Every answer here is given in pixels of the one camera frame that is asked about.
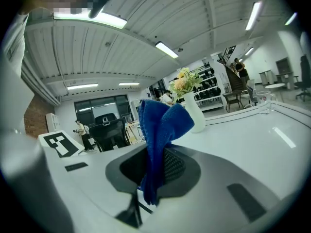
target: glass cup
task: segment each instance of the glass cup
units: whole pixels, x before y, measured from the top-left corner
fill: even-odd
[[[272,111],[271,108],[271,98],[275,98],[277,102],[277,98],[275,94],[272,94],[270,91],[260,91],[256,93],[258,106],[260,107],[259,113],[261,114],[269,114]]]

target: fluorescent light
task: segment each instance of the fluorescent light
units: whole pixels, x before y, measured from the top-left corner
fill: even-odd
[[[73,90],[73,89],[80,89],[80,88],[88,88],[88,87],[96,87],[98,86],[97,83],[91,83],[91,84],[82,84],[82,85],[74,85],[74,86],[68,86],[68,90]]]
[[[247,23],[245,30],[250,30],[252,28],[254,22],[256,21],[258,14],[259,14],[260,6],[261,6],[261,1],[254,3],[252,14],[251,14],[251,17],[249,18],[249,21]]]
[[[116,27],[118,29],[123,29],[126,25],[127,21],[120,18],[115,17],[106,13],[100,12],[98,16],[93,19],[88,18],[88,12],[82,12],[80,14],[72,15],[72,14],[63,14],[63,13],[54,13],[54,19],[70,19],[70,20],[82,20],[82,21],[91,21],[98,22],[101,24],[106,24],[112,27]]]
[[[292,23],[292,21],[296,18],[297,16],[297,12],[293,13],[293,15],[291,16],[291,18],[288,19],[288,21],[285,23],[285,25],[289,25]]]
[[[107,104],[104,104],[104,106],[106,106],[106,105],[111,105],[111,104],[115,104],[115,103],[107,103]]]
[[[167,46],[165,46],[161,41],[159,41],[158,43],[156,43],[155,45],[156,48],[162,50],[163,52],[165,52],[167,55],[171,56],[173,59],[177,58],[178,55],[176,53],[174,53],[172,50],[170,50]]]
[[[290,138],[288,138],[288,136],[284,134],[279,128],[275,127],[273,129],[279,136],[281,136],[281,138],[287,143],[288,146],[290,146],[291,149],[296,148],[295,143]]]
[[[87,111],[87,110],[90,110],[91,108],[89,107],[89,108],[85,108],[85,109],[81,109],[81,110],[79,110],[79,111]]]
[[[120,83],[119,85],[139,85],[139,83]]]
[[[254,48],[251,48],[245,55],[248,55],[251,51],[253,51]]]

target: blue cloth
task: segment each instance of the blue cloth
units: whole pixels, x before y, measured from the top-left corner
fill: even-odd
[[[163,185],[163,149],[167,143],[188,132],[194,122],[178,103],[169,107],[158,101],[143,100],[138,113],[148,150],[146,174],[141,181],[141,189],[145,201],[156,204],[156,191]]]

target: man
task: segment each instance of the man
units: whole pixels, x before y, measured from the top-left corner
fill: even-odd
[[[161,97],[161,101],[162,103],[165,103],[167,104],[168,106],[172,106],[174,105],[174,102],[173,100],[170,98],[170,91],[169,90],[166,90],[163,94],[163,96]]]
[[[246,84],[247,84],[247,81],[249,80],[249,76],[248,76],[248,73],[245,69],[245,65],[243,63],[241,63],[238,60],[238,58],[235,58],[234,62],[236,63],[235,68],[239,72],[240,78],[241,78],[242,83],[243,83],[243,90],[246,90]]]
[[[36,8],[45,8],[51,12],[79,13],[88,8],[93,0],[25,0],[3,39],[1,50],[7,56],[15,73],[20,77],[21,64],[25,51],[24,32],[29,13]],[[101,10],[101,3],[94,4],[92,10],[96,14]]]
[[[78,126],[79,126],[79,129],[77,130],[77,132],[79,133],[79,135],[81,136],[82,138],[82,141],[83,141],[83,145],[85,147],[85,150],[93,150],[94,148],[92,147],[92,145],[90,144],[90,142],[88,141],[88,134],[86,133],[85,129],[84,129],[84,125],[79,121],[79,120],[76,120],[75,121]]]

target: white ceiling panel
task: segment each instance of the white ceiling panel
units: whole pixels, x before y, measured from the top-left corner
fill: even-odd
[[[31,66],[55,96],[122,92],[120,82],[146,88],[189,63],[237,40],[265,35],[291,14],[282,0],[262,0],[255,26],[245,31],[253,3],[259,0],[111,0],[103,12],[127,20],[123,30],[72,20],[53,20],[34,10],[25,33],[23,65]],[[162,41],[178,53],[173,59],[155,47]],[[68,85],[99,84],[71,91]]]

